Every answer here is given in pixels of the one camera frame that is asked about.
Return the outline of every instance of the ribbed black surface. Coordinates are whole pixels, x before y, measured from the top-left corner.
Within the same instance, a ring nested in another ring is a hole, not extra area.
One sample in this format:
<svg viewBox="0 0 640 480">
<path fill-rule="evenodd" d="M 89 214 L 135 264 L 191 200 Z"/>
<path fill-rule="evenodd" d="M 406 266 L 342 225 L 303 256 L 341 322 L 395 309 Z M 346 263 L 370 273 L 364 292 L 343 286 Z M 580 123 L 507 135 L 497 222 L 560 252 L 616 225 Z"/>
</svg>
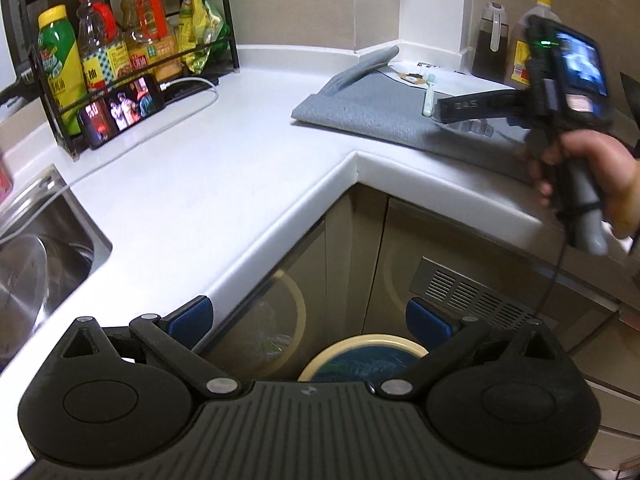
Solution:
<svg viewBox="0 0 640 480">
<path fill-rule="evenodd" d="M 414 405 L 377 398 L 363 383 L 258 382 L 241 399 L 207 403 L 179 442 L 137 464 L 87 471 L 41 461 L 20 478 L 593 480 L 595 476 L 578 463 L 544 472 L 474 463 L 435 438 Z"/>
</svg>

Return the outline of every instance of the metal vent grille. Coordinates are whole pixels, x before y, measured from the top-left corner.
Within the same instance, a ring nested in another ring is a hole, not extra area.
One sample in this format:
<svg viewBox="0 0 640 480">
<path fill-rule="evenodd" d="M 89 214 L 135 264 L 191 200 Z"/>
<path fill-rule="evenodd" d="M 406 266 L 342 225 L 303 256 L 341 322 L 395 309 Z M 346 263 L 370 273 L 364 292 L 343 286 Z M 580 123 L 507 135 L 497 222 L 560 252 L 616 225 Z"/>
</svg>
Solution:
<svg viewBox="0 0 640 480">
<path fill-rule="evenodd" d="M 431 296 L 433 299 L 438 301 L 445 301 L 451 287 L 456 283 L 456 279 L 452 278 L 448 274 L 441 272 L 440 270 L 436 270 L 433 273 L 433 277 L 429 282 L 429 286 L 427 288 L 427 295 Z"/>
<path fill-rule="evenodd" d="M 457 316 L 480 317 L 500 328 L 519 328 L 534 316 L 528 306 L 427 258 L 418 266 L 411 291 Z M 552 329 L 558 325 L 547 317 L 544 321 Z"/>
</svg>

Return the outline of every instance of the white countertop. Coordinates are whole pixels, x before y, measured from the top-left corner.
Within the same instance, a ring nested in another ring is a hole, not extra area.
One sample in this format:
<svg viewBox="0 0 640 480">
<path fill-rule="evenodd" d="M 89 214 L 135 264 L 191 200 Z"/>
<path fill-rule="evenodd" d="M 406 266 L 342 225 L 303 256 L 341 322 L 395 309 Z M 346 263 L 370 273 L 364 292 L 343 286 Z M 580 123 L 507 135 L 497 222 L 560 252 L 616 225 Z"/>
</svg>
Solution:
<svg viewBox="0 0 640 480">
<path fill-rule="evenodd" d="M 524 184 L 428 153 L 293 124 L 293 108 L 355 63 L 354 55 L 260 51 L 243 51 L 242 72 L 221 79 L 213 106 L 72 186 L 113 252 L 0 376 L 0 479 L 33 461 L 18 427 L 18 402 L 76 317 L 120 326 L 206 294 L 219 323 L 356 182 L 555 264 L 561 228 Z M 262 60 L 258 68 L 256 59 Z M 289 65 L 283 68 L 279 59 Z M 52 163 L 73 182 L 210 99 L 204 92 L 171 105 L 79 162 L 55 145 L 44 125 L 8 153 L 9 166 L 20 168 L 16 187 Z M 640 307 L 612 258 L 571 250 L 565 268 Z"/>
</svg>

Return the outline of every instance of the device screen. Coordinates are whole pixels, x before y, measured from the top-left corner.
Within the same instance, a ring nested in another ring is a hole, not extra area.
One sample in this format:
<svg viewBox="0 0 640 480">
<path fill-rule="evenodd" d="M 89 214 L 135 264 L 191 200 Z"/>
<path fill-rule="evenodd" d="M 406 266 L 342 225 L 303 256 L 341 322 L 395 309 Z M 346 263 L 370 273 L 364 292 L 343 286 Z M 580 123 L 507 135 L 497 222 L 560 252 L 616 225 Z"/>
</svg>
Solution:
<svg viewBox="0 0 640 480">
<path fill-rule="evenodd" d="M 567 68 L 568 83 L 590 93 L 607 95 L 598 51 L 575 36 L 558 32 L 562 58 Z"/>
<path fill-rule="evenodd" d="M 80 111 L 84 136 L 92 148 L 103 145 L 119 133 L 161 110 L 156 102 L 157 85 L 149 76 L 142 76 L 109 92 Z"/>
</svg>

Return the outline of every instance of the yellow plastic bag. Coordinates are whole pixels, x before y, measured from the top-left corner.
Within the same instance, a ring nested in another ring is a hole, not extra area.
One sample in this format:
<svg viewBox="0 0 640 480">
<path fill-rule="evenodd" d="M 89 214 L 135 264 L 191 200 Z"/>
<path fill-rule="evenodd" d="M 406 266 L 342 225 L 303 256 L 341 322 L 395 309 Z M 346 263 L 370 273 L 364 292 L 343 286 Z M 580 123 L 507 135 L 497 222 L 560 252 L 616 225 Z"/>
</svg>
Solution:
<svg viewBox="0 0 640 480">
<path fill-rule="evenodd" d="M 208 0 L 183 0 L 178 22 L 178 49 L 191 50 L 198 45 L 216 41 L 222 31 L 222 16 Z M 210 48 L 182 56 L 188 69 L 199 74 L 209 59 Z"/>
</svg>

